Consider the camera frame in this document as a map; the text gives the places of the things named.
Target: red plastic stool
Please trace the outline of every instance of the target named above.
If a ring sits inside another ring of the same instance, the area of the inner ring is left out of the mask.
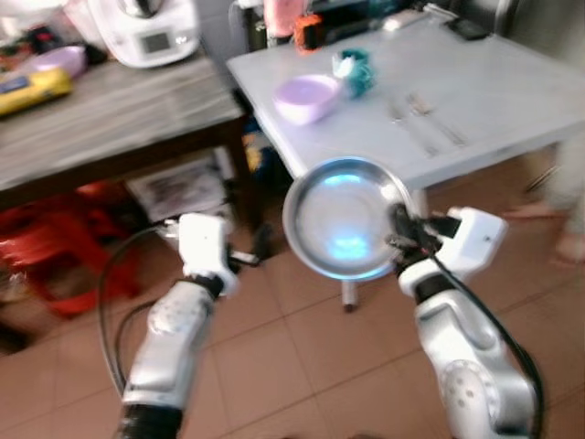
[[[71,205],[64,208],[59,199],[41,202],[36,209],[19,209],[0,215],[0,226],[4,226],[4,233],[0,234],[0,257],[12,271],[26,275],[34,292],[56,314],[71,317],[92,309],[96,305],[96,290],[68,299],[58,299],[49,291],[45,280],[36,270],[41,263],[67,254],[96,274],[101,273],[110,255],[95,240],[86,219]],[[35,211],[39,213],[40,209],[44,213],[31,219],[28,214]],[[26,225],[6,232],[10,220],[19,220],[19,226]],[[112,269],[106,295],[137,295],[139,287],[134,280],[135,268],[136,258],[130,253],[122,264]]]

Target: metal plate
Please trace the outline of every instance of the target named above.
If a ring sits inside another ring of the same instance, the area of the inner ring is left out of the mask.
[[[284,202],[294,252],[325,276],[366,280],[392,269],[388,208],[401,202],[390,174],[358,157],[325,162],[296,180]]]

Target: red chair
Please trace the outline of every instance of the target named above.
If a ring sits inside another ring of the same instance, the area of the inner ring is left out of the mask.
[[[98,243],[102,236],[126,237],[105,212],[88,208],[75,196],[59,196],[0,214],[0,257],[13,272],[23,273],[31,289],[59,316],[72,317],[96,305],[96,290],[59,299],[47,285],[46,273],[67,255],[96,274],[110,258]],[[135,296],[134,253],[112,269],[106,285],[107,297]]]

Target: beige tile floor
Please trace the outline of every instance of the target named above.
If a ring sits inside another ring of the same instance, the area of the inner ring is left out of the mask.
[[[517,163],[506,162],[433,189],[431,205],[498,212],[524,181]],[[270,208],[273,221],[279,210],[278,203]],[[558,224],[542,221],[513,225],[493,266],[472,284],[542,369],[546,437],[583,439],[585,282],[581,269],[548,263],[557,233]],[[235,241],[250,239],[238,230]],[[162,294],[180,273],[160,242],[149,241],[143,254],[149,286],[140,298],[113,304],[113,321]],[[285,245],[240,280],[239,294],[218,303],[183,437],[450,437],[411,318],[414,304],[392,276],[360,285],[361,306],[352,315],[342,312],[339,285],[308,270]],[[37,343],[0,358],[0,438],[109,439],[120,403],[101,359],[95,314],[62,323],[37,309],[33,317],[44,322]],[[143,333],[140,316],[126,357]]]

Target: white kitchen appliance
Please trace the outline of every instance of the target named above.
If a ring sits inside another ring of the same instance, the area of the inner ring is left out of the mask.
[[[195,0],[88,0],[108,49],[134,68],[183,59],[199,46]]]

